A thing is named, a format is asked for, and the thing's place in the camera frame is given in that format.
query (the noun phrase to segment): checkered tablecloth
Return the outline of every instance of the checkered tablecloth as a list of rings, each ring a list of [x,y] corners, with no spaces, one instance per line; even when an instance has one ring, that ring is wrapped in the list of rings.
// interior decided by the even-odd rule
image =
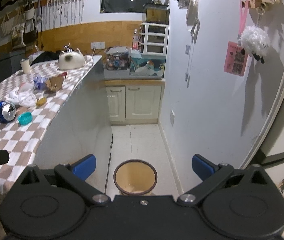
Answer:
[[[36,150],[48,126],[92,66],[93,59],[90,57],[83,68],[69,70],[62,89],[48,96],[45,105],[29,109],[18,108],[16,116],[26,111],[32,113],[33,121],[30,124],[20,126],[17,118],[8,124],[0,124],[0,150],[7,150],[10,154],[9,162],[0,166],[1,194],[7,193],[25,167],[33,163]],[[4,100],[11,90],[20,87],[22,83],[33,83],[33,77],[36,75],[50,77],[63,72],[58,70],[57,62],[36,65],[32,67],[30,74],[23,74],[22,70],[18,71],[0,83],[0,101]]]

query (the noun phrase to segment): yellow trash can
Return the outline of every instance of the yellow trash can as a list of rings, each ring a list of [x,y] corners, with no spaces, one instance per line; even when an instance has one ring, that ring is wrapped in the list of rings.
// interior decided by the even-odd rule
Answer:
[[[150,163],[128,160],[117,166],[113,179],[121,195],[143,196],[152,194],[158,175]]]

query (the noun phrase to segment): bottle of pink liquid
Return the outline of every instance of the bottle of pink liquid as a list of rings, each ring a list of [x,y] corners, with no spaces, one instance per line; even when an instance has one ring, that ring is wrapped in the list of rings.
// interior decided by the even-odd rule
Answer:
[[[138,49],[138,48],[139,48],[139,34],[138,34],[138,29],[135,29],[133,35],[132,49]]]

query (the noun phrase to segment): blue gripper pad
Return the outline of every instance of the blue gripper pad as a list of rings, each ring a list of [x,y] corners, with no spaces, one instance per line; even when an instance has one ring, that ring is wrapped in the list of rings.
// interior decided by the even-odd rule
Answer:
[[[85,181],[95,171],[96,167],[97,159],[90,154],[72,165],[72,173]]]
[[[212,174],[214,174],[219,169],[219,167],[209,162],[201,155],[196,154],[192,158],[192,169],[200,179],[206,180]]]

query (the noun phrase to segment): blue aluminum can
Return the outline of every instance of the blue aluminum can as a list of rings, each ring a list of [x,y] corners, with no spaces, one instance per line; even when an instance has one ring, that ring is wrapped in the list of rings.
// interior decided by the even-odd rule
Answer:
[[[16,117],[16,108],[13,103],[1,101],[0,102],[0,122],[8,123]]]

